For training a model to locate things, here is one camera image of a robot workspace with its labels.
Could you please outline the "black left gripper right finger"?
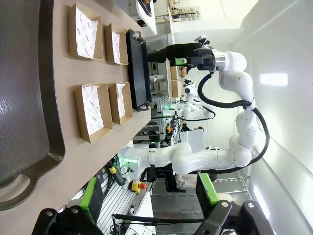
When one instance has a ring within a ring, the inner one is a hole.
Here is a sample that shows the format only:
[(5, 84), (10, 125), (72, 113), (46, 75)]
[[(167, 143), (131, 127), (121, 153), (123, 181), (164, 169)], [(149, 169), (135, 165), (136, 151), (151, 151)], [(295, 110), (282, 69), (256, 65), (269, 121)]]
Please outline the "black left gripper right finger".
[(207, 173), (198, 174), (196, 195), (204, 216), (196, 235), (222, 235), (229, 230), (237, 235), (274, 234), (257, 201), (247, 200), (239, 206), (220, 199)]

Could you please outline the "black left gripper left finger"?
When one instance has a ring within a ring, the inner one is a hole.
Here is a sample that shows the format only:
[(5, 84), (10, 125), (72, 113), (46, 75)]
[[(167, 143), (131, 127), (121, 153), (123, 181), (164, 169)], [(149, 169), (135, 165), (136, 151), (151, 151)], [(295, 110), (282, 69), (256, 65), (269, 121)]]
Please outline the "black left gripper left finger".
[(98, 178), (91, 178), (78, 205), (62, 212), (43, 209), (35, 223), (33, 235), (102, 235), (96, 225), (103, 203), (103, 192)]

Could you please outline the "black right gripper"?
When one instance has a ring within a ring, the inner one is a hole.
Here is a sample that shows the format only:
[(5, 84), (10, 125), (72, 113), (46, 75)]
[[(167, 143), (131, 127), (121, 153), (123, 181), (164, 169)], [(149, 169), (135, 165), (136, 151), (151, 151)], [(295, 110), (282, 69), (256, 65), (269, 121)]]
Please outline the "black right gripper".
[(199, 48), (188, 58), (175, 58), (170, 61), (171, 67), (186, 67), (187, 64), (196, 66), (200, 71), (214, 71), (215, 56), (211, 49)]

